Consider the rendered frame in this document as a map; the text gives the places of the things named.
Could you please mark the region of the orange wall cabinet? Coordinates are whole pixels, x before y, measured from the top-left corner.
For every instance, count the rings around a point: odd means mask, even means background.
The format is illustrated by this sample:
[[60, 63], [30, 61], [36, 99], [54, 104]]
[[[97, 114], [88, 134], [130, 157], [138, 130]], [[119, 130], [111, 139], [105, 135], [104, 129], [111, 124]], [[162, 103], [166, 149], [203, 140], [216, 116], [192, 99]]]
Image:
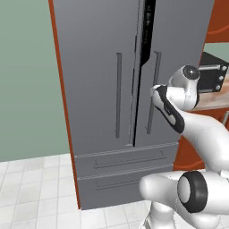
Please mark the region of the orange wall cabinet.
[[215, 0], [205, 42], [229, 42], [229, 0]]

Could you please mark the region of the grey fridge drawer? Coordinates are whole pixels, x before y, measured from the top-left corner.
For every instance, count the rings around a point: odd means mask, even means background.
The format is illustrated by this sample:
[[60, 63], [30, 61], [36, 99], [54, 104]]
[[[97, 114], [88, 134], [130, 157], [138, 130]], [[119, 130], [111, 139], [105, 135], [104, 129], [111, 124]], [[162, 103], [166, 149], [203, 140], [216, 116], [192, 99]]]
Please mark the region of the grey fridge drawer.
[[178, 143], [128, 148], [115, 151], [75, 156], [77, 178], [90, 179], [143, 168], [171, 165], [176, 157]]
[[103, 186], [125, 181], [139, 180], [148, 174], [171, 172], [173, 164], [158, 165], [141, 169], [129, 170], [113, 174], [88, 176], [78, 179], [81, 209], [105, 208], [142, 200], [139, 184], [113, 189], [96, 191], [96, 184]]

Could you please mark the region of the grey fridge upper drawer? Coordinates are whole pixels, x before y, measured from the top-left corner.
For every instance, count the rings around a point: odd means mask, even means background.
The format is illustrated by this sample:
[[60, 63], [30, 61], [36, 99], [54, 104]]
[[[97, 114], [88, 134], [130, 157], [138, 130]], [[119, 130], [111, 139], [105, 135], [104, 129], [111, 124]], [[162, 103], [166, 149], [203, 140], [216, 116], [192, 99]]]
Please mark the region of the grey fridge upper drawer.
[[77, 178], [90, 179], [143, 168], [171, 165], [176, 157], [178, 143], [128, 148], [115, 151], [75, 156]]

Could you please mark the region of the orange fridge housing panel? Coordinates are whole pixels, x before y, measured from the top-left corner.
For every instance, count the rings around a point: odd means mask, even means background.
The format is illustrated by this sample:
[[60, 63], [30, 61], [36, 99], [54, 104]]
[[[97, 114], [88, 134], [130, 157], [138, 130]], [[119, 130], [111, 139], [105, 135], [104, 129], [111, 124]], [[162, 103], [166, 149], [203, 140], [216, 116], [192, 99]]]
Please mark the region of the orange fridge housing panel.
[[72, 147], [72, 134], [71, 134], [68, 107], [67, 107], [67, 101], [66, 101], [66, 95], [65, 95], [61, 52], [60, 52], [59, 38], [57, 34], [57, 27], [56, 27], [56, 21], [55, 21], [54, 0], [47, 0], [47, 1], [48, 1], [48, 6], [49, 6], [50, 18], [51, 18], [51, 25], [52, 25], [52, 32], [53, 32], [54, 46], [55, 46], [55, 57], [56, 57], [56, 62], [57, 62], [57, 69], [58, 69], [58, 74], [59, 74], [60, 88], [61, 88], [61, 94], [62, 94], [62, 100], [63, 100], [64, 120], [66, 124], [66, 132], [67, 132], [68, 145], [69, 145], [69, 150], [70, 150], [70, 158], [71, 158], [71, 163], [72, 163], [74, 189], [75, 189], [78, 209], [81, 209], [79, 186], [78, 186], [78, 181], [77, 181], [77, 171], [75, 167], [75, 158], [74, 158], [73, 147]]

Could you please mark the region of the grey fridge left door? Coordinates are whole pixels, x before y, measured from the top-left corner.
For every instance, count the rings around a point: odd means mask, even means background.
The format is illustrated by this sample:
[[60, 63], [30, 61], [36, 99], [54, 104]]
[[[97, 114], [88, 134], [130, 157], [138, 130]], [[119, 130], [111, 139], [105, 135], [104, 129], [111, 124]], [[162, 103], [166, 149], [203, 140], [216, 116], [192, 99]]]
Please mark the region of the grey fridge left door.
[[[130, 146], [138, 0], [54, 0], [76, 155]], [[115, 137], [117, 55], [122, 53], [120, 138]]]

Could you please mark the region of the grey fridge right door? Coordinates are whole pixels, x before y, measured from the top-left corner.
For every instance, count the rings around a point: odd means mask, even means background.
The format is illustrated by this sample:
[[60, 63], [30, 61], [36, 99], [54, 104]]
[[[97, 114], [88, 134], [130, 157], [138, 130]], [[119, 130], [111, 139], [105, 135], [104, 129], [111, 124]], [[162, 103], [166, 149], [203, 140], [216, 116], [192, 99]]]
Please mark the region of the grey fridge right door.
[[197, 67], [215, 0], [144, 0], [141, 11], [140, 67], [137, 84], [134, 145], [146, 147], [178, 141], [178, 134], [154, 108], [147, 134], [156, 57], [161, 63], [157, 84], [167, 84], [182, 66]]

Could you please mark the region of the grey fridge door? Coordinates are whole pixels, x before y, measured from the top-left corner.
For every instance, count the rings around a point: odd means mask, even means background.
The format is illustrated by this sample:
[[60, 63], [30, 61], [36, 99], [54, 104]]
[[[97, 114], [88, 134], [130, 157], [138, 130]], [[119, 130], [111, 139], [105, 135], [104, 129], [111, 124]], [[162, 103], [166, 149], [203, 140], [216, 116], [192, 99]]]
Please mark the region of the grey fridge door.
[[[76, 155], [130, 146], [138, 0], [54, 0]], [[115, 137], [117, 55], [122, 53], [120, 138]]]
[[141, 11], [140, 67], [137, 84], [134, 145], [146, 147], [178, 141], [178, 134], [154, 108], [147, 134], [156, 57], [161, 63], [157, 84], [167, 84], [182, 66], [197, 67], [215, 0], [144, 0]]

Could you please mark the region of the grey fridge lower drawer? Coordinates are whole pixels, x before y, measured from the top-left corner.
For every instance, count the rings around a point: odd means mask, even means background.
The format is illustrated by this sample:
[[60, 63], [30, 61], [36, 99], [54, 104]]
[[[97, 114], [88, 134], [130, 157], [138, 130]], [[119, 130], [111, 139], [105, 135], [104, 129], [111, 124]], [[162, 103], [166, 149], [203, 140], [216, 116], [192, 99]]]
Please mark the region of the grey fridge lower drawer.
[[139, 180], [148, 174], [171, 172], [173, 164], [158, 165], [141, 169], [129, 170], [113, 174], [88, 176], [78, 179], [81, 209], [105, 208], [142, 200], [139, 184], [113, 189], [96, 191], [96, 184], [103, 186], [125, 181]]

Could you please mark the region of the orange base cabinet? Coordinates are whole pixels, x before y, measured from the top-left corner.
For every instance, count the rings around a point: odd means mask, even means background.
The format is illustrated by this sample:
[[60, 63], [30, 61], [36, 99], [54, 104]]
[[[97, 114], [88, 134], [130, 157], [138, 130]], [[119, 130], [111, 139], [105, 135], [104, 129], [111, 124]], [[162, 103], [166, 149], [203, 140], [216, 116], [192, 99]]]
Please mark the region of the orange base cabinet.
[[[229, 112], [229, 107], [192, 111], [192, 113], [196, 115], [211, 116], [217, 119], [220, 123], [224, 120], [227, 112]], [[195, 148], [184, 137], [181, 137], [179, 139], [179, 146], [174, 161], [174, 171], [190, 171], [204, 168], [204, 162], [199, 157]]]

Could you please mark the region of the black toaster oven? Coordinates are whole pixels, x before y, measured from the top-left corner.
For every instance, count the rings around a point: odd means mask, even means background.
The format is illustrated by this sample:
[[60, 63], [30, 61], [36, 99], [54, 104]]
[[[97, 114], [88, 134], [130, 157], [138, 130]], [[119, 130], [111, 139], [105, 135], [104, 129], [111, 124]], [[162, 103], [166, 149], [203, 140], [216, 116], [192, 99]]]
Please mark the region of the black toaster oven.
[[199, 65], [199, 93], [219, 92], [228, 68], [229, 63], [227, 61], [204, 52]]

